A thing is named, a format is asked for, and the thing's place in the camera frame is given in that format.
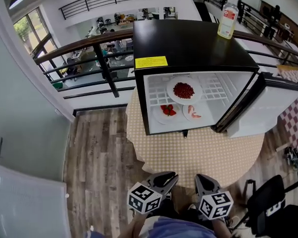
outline person's arm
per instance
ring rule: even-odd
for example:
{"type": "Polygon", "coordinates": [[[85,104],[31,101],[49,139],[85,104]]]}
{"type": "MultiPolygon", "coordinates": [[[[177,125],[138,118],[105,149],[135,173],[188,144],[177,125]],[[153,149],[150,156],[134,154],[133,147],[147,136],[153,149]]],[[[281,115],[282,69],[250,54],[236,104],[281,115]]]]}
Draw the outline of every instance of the person's arm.
{"type": "Polygon", "coordinates": [[[118,238],[138,238],[139,233],[145,223],[146,217],[147,214],[137,213],[125,230],[120,233],[118,238]]]}
{"type": "Polygon", "coordinates": [[[231,238],[232,234],[222,220],[212,220],[213,230],[217,238],[231,238]]]}

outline plastic bottle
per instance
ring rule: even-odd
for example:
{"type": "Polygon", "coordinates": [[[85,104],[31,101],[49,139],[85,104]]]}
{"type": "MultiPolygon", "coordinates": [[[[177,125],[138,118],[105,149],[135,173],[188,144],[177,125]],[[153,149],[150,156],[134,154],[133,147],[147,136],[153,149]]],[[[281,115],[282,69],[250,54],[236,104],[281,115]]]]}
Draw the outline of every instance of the plastic bottle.
{"type": "Polygon", "coordinates": [[[238,16],[238,0],[227,0],[223,6],[223,14],[220,20],[218,35],[230,39],[232,38],[235,23],[238,16]]]}

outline round table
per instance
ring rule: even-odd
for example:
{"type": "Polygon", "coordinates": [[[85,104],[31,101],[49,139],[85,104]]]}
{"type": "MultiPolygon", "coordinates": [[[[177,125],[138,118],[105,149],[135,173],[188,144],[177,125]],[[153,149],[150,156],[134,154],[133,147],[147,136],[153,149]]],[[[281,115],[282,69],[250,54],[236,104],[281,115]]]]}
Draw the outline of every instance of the round table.
{"type": "Polygon", "coordinates": [[[228,138],[209,127],[189,130],[188,137],[172,132],[146,136],[135,88],[126,110],[127,138],[134,144],[137,159],[149,173],[174,171],[177,185],[194,188],[196,174],[216,179],[222,187],[244,175],[256,161],[264,134],[228,138]]]}

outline fridge shelf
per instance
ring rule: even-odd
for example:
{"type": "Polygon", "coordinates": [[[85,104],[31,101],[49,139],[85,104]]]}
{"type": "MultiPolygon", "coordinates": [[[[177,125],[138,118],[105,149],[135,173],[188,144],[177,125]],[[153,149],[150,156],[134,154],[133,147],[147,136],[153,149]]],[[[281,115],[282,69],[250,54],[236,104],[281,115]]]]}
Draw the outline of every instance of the fridge shelf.
{"type": "MultiPolygon", "coordinates": [[[[178,76],[178,74],[151,77],[149,81],[149,103],[151,107],[176,104],[176,102],[168,96],[166,90],[168,82],[176,76],[178,76]]],[[[202,87],[201,101],[228,100],[221,82],[214,73],[208,73],[208,76],[197,74],[181,74],[181,76],[188,76],[200,82],[202,87]]]]}

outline lower floor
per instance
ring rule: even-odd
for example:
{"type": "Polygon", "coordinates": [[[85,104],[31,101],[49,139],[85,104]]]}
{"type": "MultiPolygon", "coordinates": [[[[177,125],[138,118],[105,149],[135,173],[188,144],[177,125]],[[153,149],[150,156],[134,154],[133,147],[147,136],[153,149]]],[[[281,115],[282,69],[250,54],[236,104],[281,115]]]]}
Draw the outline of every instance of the lower floor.
{"type": "MultiPolygon", "coordinates": [[[[142,170],[143,162],[136,159],[133,144],[126,138],[126,108],[95,110],[78,113],[68,142],[64,170],[67,184],[68,214],[72,237],[80,238],[93,226],[106,237],[116,238],[132,220],[127,208],[127,191],[137,181],[149,176],[142,170]]],[[[285,187],[297,181],[297,173],[276,148],[287,142],[281,121],[265,134],[262,150],[252,166],[237,182],[227,187],[234,199],[230,213],[234,225],[244,214],[238,207],[245,203],[247,179],[259,188],[271,177],[280,174],[285,187]]],[[[176,186],[172,191],[175,209],[182,211],[197,200],[194,189],[176,186]]],[[[287,204],[298,205],[298,189],[286,196],[287,204]]],[[[237,230],[241,237],[253,237],[250,229],[237,230]]]]}

